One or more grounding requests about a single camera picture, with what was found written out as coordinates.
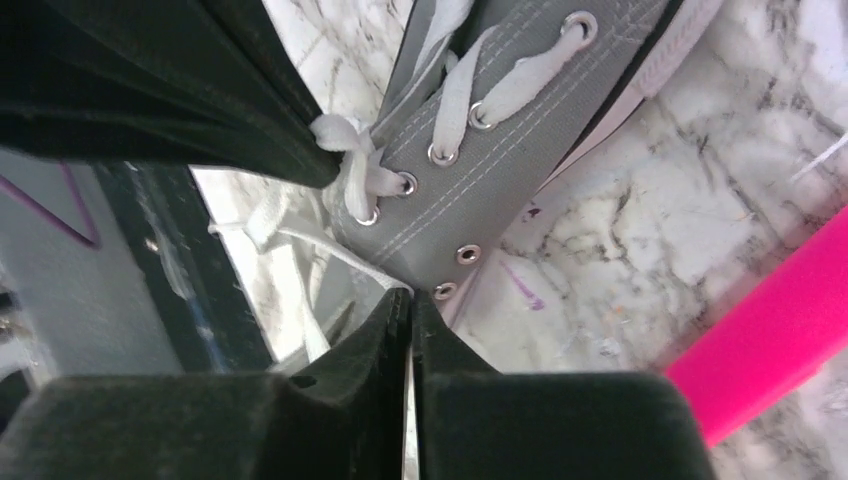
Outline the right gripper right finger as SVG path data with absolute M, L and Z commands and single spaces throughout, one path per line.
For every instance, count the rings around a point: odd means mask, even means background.
M 506 374 L 417 292 L 410 319 L 424 479 L 712 479 L 683 396 L 643 372 Z

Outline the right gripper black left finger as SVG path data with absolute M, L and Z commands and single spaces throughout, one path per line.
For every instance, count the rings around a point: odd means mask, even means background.
M 292 376 L 70 377 L 24 402 L 5 479 L 399 479 L 410 293 Z

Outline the pink plastic bar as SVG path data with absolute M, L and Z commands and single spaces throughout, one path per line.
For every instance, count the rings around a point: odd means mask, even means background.
M 847 346 L 847 212 L 841 210 L 665 374 L 713 447 Z

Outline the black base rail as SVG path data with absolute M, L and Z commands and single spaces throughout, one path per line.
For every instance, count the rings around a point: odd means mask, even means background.
M 96 178 L 187 372 L 259 371 L 272 357 L 186 167 L 97 164 Z

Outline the grey canvas sneaker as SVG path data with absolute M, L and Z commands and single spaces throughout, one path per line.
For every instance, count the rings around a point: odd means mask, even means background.
M 283 260 L 290 303 L 271 334 L 296 370 L 355 330 L 392 288 L 453 323 L 479 269 L 536 194 L 655 96 L 717 1 L 425 1 L 411 18 L 379 120 L 326 114 L 343 157 L 316 191 L 272 183 L 241 221 Z

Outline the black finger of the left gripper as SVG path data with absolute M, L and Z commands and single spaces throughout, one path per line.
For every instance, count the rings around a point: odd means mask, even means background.
M 5 1 L 1 144 L 33 157 L 231 168 L 306 187 L 338 154 L 260 1 Z

